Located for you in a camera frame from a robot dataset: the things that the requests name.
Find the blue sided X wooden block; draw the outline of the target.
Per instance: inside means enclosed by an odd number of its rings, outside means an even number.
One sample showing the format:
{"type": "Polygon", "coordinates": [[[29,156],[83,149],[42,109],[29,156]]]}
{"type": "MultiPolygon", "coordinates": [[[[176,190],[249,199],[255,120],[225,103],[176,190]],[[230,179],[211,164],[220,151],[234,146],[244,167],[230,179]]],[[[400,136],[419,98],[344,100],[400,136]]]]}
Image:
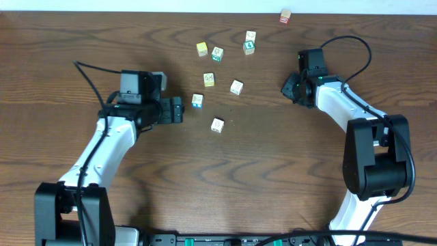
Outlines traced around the blue sided X wooden block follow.
{"type": "Polygon", "coordinates": [[[194,108],[202,108],[203,107],[203,95],[202,94],[193,94],[191,103],[192,103],[192,106],[194,108]]]}

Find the yellow sided O wooden block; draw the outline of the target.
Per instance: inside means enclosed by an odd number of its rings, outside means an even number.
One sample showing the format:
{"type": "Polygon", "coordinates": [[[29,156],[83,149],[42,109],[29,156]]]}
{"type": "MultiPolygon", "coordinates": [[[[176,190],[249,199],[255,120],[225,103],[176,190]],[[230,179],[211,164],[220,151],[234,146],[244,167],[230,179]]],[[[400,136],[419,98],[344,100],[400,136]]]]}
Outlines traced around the yellow sided O wooden block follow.
{"type": "Polygon", "coordinates": [[[219,118],[214,118],[211,124],[211,130],[217,133],[221,133],[223,131],[225,121],[219,118]]]}

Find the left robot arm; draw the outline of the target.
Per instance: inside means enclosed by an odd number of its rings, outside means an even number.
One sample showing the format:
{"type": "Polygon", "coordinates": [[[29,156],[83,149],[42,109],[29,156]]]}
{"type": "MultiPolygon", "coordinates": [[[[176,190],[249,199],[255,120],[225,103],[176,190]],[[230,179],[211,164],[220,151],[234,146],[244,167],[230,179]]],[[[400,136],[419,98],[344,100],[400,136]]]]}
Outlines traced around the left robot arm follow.
{"type": "Polygon", "coordinates": [[[106,104],[82,155],[57,182],[43,182],[34,195],[36,245],[145,245],[141,231],[116,226],[108,198],[125,154],[156,124],[179,124],[180,97],[140,105],[106,104]]]}

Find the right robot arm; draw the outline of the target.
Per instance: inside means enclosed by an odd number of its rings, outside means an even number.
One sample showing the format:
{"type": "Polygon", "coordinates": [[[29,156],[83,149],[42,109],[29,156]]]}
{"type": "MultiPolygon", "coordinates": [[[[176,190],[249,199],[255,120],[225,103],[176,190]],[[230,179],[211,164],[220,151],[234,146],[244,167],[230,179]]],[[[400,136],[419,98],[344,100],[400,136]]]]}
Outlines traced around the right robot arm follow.
{"type": "Polygon", "coordinates": [[[410,131],[402,115],[387,115],[357,96],[336,75],[293,73],[282,94],[293,103],[317,108],[345,132],[342,173],[347,187],[339,212],[328,224],[331,231],[369,228],[383,206],[404,201],[415,183],[410,131]]]}

